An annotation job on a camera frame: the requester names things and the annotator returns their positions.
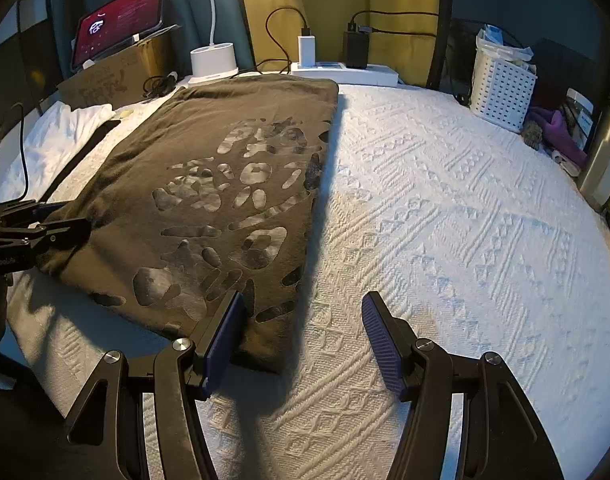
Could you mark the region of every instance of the metal screw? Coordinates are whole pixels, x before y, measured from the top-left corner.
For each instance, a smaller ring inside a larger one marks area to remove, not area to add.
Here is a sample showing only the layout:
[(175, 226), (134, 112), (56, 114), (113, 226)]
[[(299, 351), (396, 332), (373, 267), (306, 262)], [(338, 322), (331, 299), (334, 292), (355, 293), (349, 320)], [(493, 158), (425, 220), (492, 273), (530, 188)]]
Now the metal screw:
[(119, 359), (121, 358), (121, 352), (119, 352), (118, 350), (110, 350), (107, 354), (105, 354), (103, 356), (103, 359), (105, 360), (106, 363), (108, 363), (109, 365), (114, 364), (115, 362), (117, 362)]
[(177, 352), (182, 352), (187, 350), (192, 346), (192, 342), (187, 337), (182, 337), (181, 339), (177, 339), (172, 343), (172, 348)]
[(491, 365), (499, 365), (502, 363), (502, 357), (496, 352), (485, 352), (485, 361)]
[(420, 339), (416, 340), (416, 348), (418, 348), (421, 352), (429, 352), (430, 350), (434, 349), (434, 341), (421, 337)]

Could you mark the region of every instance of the white power strip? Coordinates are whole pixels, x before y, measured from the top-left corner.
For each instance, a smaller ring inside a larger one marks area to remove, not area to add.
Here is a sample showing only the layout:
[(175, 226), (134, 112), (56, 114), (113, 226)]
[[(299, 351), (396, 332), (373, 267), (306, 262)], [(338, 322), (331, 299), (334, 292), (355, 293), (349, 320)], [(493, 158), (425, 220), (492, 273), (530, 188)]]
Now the white power strip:
[(316, 79), (331, 79), (338, 84), (397, 86), (399, 74), (385, 65), (368, 65), (366, 69), (348, 68), (341, 62), (319, 61), (316, 66), (301, 68), (291, 64), (291, 74)]

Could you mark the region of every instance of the storage basket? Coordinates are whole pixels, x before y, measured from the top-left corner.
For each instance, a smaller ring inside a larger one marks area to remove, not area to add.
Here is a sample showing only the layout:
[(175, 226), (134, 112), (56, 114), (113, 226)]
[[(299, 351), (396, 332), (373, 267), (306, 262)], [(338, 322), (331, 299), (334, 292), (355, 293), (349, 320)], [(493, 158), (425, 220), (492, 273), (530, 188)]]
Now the storage basket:
[(504, 59), (476, 52), (469, 109), (490, 123), (520, 132), (536, 76)]

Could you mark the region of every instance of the label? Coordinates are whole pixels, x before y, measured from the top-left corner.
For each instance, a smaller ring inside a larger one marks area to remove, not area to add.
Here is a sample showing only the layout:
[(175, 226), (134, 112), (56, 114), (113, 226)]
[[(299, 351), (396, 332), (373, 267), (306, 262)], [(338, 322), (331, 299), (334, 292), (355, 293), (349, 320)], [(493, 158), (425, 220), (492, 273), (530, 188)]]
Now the label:
[(589, 137), (589, 134), (592, 130), (592, 124), (594, 124), (592, 118), (581, 110), (580, 114), (578, 115), (578, 124), (582, 128), (585, 137)]
[(572, 129), (572, 139), (580, 150), (584, 150), (594, 122), (592, 121), (592, 118), (583, 111), (578, 114), (576, 121), (578, 121), (578, 126), (580, 127), (574, 125)]

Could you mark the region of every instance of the bed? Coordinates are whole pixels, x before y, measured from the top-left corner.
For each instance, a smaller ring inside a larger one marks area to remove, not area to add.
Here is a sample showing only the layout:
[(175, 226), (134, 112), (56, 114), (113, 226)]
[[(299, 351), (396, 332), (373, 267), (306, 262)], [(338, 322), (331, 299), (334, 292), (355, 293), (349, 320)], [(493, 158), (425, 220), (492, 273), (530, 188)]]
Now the bed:
[[(50, 201), (76, 197), (163, 101), (129, 107)], [(426, 89), (341, 86), (333, 128), (286, 372), (229, 366), (197, 404), (219, 477), (387, 476), (407, 406), (384, 387), (363, 331), (361, 297), (378, 290), (448, 352), (498, 351), (565, 478), (586, 478), (610, 445), (610, 258), (574, 184), (520, 137)], [(61, 413), (105, 351), (167, 343), (35, 270), (16, 275), (8, 299), (16, 340)], [(152, 396), (143, 402), (160, 479)], [(455, 398), (445, 479), (461, 417)]]

